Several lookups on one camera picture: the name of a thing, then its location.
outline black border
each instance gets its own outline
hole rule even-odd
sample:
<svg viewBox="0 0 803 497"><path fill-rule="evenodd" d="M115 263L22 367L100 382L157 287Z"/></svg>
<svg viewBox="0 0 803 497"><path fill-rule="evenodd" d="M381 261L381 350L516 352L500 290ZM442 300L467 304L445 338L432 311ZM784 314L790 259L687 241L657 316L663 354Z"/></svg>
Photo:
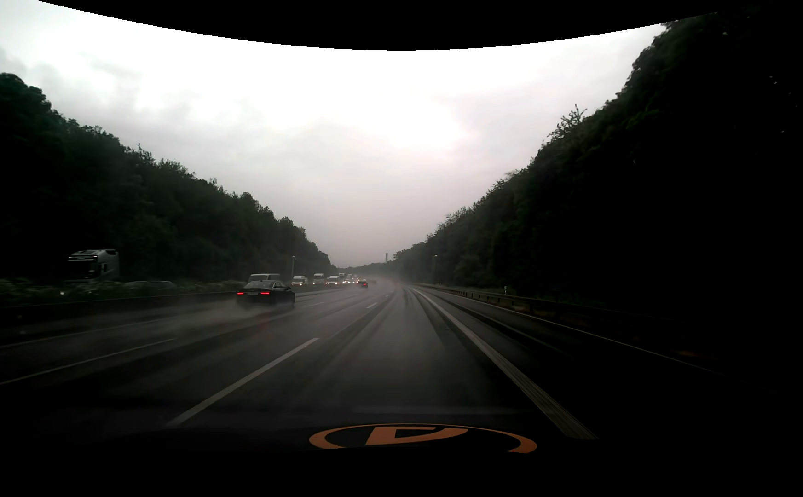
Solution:
<svg viewBox="0 0 803 497"><path fill-rule="evenodd" d="M519 6L80 0L43 3L222 38L372 51L456 50L564 40L657 25L729 6L695 0L666 6L606 1Z"/></svg>

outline orange logo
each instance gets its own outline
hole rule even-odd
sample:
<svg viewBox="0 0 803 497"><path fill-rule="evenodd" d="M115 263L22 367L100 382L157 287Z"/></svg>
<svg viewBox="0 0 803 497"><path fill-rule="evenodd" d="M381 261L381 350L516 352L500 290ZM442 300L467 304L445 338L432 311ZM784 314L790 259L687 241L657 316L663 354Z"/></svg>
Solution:
<svg viewBox="0 0 803 497"><path fill-rule="evenodd" d="M378 423L378 424L356 424L354 426L344 426L342 428L334 428L332 430L325 430L316 433L309 437L309 443L318 448L347 448L346 446L338 445L337 443L329 442L328 436L332 435L335 442L336 438L343 433L358 433L357 438L363 439L363 432L367 428L372 427L364 446L386 446L395 444L422 444L423 442L431 442L442 439L453 439L461 435L480 435L479 440L473 439L471 442L474 445L482 446L509 446L517 440L517 446L512 449L506 449L508 452L533 452L537 448L537 444L528 438L514 433L500 432L499 430L489 430L487 428L476 428L474 426L460 426L457 424L434 424L434 423ZM399 431L406 432L420 432L418 434L408 434L407 436L399 436ZM352 443L348 445L361 445L361 442Z"/></svg>

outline cloud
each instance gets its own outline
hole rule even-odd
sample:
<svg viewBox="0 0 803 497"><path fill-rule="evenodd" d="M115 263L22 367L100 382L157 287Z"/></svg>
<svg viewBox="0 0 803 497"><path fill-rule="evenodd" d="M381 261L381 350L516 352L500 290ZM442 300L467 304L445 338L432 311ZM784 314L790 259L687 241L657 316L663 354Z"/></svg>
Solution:
<svg viewBox="0 0 803 497"><path fill-rule="evenodd" d="M15 4L37 22L12 15ZM421 242L527 166L574 104L591 114L613 98L661 31L331 51L3 0L0 72L41 87L68 118L250 192L336 265L358 266Z"/></svg>

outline dense trees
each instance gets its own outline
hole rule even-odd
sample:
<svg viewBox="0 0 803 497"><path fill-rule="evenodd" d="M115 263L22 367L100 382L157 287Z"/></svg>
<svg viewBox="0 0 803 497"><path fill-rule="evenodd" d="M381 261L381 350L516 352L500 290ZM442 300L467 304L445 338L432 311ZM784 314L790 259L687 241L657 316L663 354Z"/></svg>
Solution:
<svg viewBox="0 0 803 497"><path fill-rule="evenodd" d="M802 288L803 3L665 26L615 99L383 271L694 319Z"/></svg>
<svg viewBox="0 0 803 497"><path fill-rule="evenodd" d="M128 278L245 279L329 272L306 231L251 194L155 160L99 127L65 119L0 74L0 277L53 283L80 249L117 249Z"/></svg>

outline truck cab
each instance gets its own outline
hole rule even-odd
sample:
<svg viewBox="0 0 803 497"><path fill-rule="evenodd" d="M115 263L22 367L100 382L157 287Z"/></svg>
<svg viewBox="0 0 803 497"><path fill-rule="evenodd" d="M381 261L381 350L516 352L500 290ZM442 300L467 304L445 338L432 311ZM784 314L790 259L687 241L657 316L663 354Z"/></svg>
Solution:
<svg viewBox="0 0 803 497"><path fill-rule="evenodd" d="M112 248L79 250L64 263L64 284L84 285L120 277L120 253Z"/></svg>

